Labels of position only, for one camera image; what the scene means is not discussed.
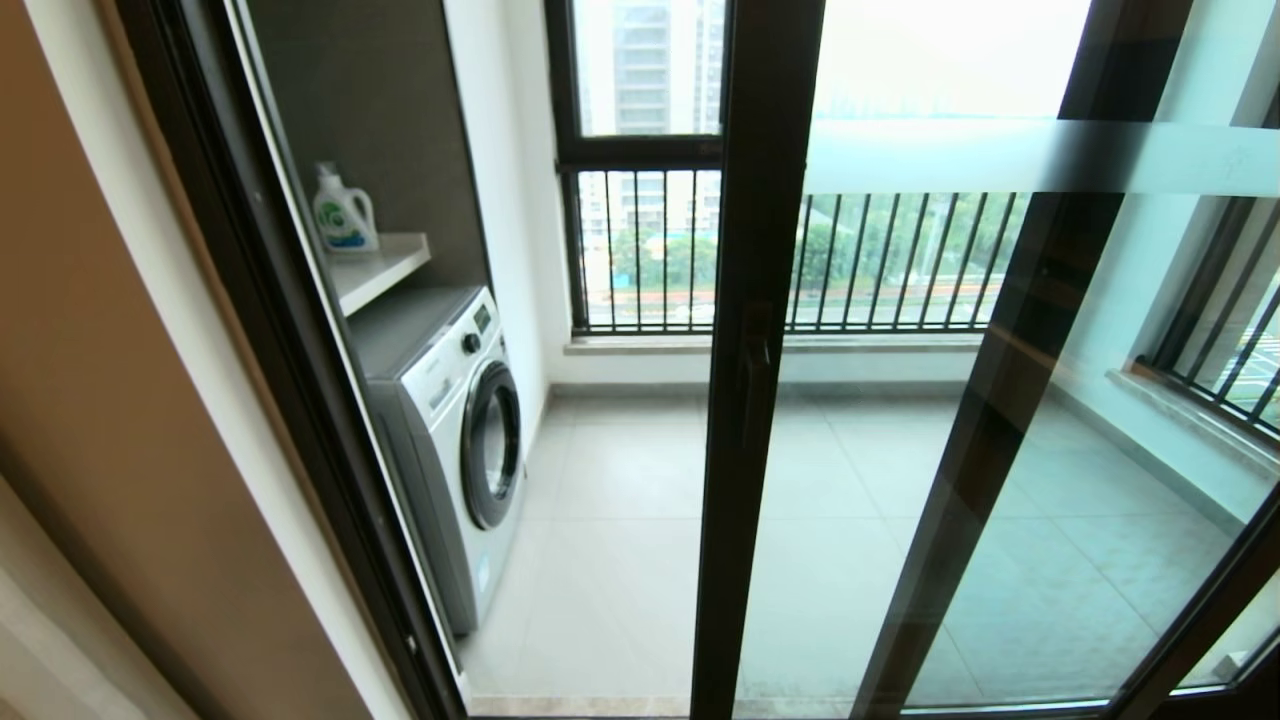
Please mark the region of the black handle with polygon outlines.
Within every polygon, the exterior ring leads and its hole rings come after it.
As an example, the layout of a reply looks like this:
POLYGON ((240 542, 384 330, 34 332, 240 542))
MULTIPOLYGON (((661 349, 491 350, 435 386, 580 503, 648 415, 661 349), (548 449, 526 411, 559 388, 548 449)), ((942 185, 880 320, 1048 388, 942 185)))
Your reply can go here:
POLYGON ((771 421, 774 361, 767 333, 744 332, 741 346, 740 374, 745 388, 741 446, 756 452, 771 421))

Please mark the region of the white detergent bottle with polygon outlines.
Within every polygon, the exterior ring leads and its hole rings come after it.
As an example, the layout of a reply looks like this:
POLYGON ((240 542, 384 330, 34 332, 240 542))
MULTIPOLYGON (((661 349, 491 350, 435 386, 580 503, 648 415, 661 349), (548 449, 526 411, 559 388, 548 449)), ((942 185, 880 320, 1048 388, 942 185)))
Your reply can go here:
POLYGON ((315 164, 317 187, 311 213, 320 242, 328 252, 376 252, 381 249, 372 200, 364 190, 348 187, 332 161, 315 164))

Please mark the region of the black sliding door frame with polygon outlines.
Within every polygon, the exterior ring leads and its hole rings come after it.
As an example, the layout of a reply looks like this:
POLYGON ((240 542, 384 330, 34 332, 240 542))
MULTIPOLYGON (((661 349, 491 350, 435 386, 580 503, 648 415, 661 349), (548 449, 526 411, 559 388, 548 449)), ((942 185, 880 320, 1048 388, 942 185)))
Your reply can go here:
POLYGON ((1004 491, 1155 140, 1197 0, 1094 0, 1060 117, 1068 136, 1051 186, 1034 193, 960 398, 890 615, 849 720, 1280 720, 1280 647, 1222 689, 1175 683, 1280 569, 1280 487, 1270 491, 1172 625, 1110 700, 915 711, 905 703, 1004 491))

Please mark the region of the white stone shelf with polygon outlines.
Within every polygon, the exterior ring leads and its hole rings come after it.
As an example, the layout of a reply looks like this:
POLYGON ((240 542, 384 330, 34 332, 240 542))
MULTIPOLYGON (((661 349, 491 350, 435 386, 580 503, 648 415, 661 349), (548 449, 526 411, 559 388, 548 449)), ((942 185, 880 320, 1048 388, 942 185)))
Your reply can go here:
POLYGON ((343 316, 352 316, 431 259, 425 233, 387 232, 379 240, 376 251, 328 255, 328 270, 343 316))

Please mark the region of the glass door with printed characters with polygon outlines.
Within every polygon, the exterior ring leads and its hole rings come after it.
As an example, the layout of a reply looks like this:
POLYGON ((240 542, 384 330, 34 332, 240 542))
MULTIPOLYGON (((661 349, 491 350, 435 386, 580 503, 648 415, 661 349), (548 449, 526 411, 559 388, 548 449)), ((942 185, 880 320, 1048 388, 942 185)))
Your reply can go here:
MULTIPOLYGON (((1043 192, 1094 0, 742 0, 728 117, 690 720, 849 720, 977 364, 788 354, 803 195, 1043 192), (741 446, 744 332, 773 402, 741 446)), ((1280 477, 1112 387, 1230 197, 1280 199, 1280 0, 1197 0, 1078 319, 906 708, 1101 701, 1280 477)), ((1280 569, 1179 691, 1280 647, 1280 569)))

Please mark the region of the long grey stone window sill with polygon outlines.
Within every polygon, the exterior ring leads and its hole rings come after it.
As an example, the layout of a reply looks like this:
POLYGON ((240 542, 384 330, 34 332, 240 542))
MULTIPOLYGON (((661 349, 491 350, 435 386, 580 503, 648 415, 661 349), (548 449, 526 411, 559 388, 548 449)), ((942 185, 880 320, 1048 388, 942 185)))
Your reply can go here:
MULTIPOLYGON (((788 354, 964 354, 975 352, 984 334, 978 333, 836 333, 783 336, 788 354)), ((571 340, 566 356, 708 355, 709 334, 608 334, 571 340)))

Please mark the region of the silver front-load washing machine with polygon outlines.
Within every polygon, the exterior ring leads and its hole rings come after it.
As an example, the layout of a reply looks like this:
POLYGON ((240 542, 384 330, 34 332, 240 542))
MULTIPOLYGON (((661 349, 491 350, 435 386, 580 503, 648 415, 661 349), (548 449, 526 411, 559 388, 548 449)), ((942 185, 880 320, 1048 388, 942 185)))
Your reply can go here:
POLYGON ((522 500, 522 413, 483 286, 398 287, 349 319, 365 398, 452 635, 500 584, 522 500))

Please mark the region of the black long window railing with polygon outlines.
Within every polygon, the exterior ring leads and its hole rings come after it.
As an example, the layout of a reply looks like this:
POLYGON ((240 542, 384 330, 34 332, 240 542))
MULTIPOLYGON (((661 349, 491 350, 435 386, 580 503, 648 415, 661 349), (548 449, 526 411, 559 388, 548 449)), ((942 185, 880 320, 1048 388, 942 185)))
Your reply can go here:
MULTIPOLYGON (((719 172, 573 170, 562 188, 575 334, 710 332, 719 297, 719 172)), ((1029 205, 1028 192, 805 196, 786 332, 984 331, 1029 205)))

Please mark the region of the short grey stone window sill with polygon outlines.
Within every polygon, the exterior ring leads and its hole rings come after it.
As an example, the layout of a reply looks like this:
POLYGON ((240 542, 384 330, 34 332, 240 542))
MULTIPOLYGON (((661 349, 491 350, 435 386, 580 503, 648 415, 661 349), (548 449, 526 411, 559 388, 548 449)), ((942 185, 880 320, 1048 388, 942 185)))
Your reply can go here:
POLYGON ((1252 434, 1248 428, 1238 425, 1231 418, 1202 404, 1197 397, 1171 387, 1160 378, 1151 378, 1138 372, 1108 369, 1103 377, 1116 389, 1201 437, 1217 451, 1231 456, 1234 462, 1247 465, 1256 474, 1280 477, 1280 448, 1252 434))

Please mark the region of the black short window railing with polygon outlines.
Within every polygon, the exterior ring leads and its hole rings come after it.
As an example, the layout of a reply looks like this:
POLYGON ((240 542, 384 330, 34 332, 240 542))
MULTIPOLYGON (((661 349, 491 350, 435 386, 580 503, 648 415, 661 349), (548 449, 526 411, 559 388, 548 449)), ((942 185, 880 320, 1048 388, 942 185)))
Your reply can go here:
POLYGON ((1280 448, 1280 199, 1230 197, 1140 365, 1280 448))

